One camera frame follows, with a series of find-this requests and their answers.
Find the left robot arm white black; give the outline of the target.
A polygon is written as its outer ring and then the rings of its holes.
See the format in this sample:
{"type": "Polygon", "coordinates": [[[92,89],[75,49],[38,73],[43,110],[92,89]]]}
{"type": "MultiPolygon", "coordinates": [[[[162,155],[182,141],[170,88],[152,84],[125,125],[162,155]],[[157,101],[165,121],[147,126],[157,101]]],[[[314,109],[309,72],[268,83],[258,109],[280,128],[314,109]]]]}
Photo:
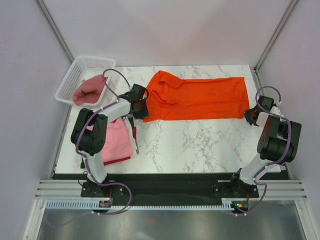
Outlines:
{"type": "Polygon", "coordinates": [[[117,95],[116,100],[94,110],[82,108],[77,116],[70,140],[75,151],[82,156],[87,177],[94,182],[92,191],[99,197],[106,196],[110,185],[104,181],[108,175],[102,160],[102,149],[106,142],[107,126],[121,118],[131,115],[135,119],[149,116],[147,99],[149,91],[134,84],[130,91],[117,95]]]}

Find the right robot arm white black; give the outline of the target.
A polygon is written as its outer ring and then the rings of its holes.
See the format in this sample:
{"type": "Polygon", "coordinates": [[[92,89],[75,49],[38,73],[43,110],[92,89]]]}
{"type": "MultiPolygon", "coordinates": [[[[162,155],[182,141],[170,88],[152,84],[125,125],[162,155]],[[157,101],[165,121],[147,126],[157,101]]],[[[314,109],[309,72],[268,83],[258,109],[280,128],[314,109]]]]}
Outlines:
{"type": "Polygon", "coordinates": [[[257,181],[268,171],[290,163],[296,157],[302,124],[280,118],[277,113],[266,115],[265,111],[276,108],[273,98],[261,95],[256,106],[245,111],[245,118],[250,124],[264,124],[264,127],[257,144],[257,155],[234,173],[228,184],[230,193],[235,197],[253,192],[257,181]]]}

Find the orange t shirt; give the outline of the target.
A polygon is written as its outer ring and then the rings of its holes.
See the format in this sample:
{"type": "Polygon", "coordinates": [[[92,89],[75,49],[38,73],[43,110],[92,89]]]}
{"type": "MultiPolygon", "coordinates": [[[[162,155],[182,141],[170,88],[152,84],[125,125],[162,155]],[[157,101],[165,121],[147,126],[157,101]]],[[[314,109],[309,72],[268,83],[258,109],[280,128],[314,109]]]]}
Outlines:
{"type": "Polygon", "coordinates": [[[147,85],[144,122],[242,119],[250,102],[244,77],[182,79],[158,71],[147,85]]]}

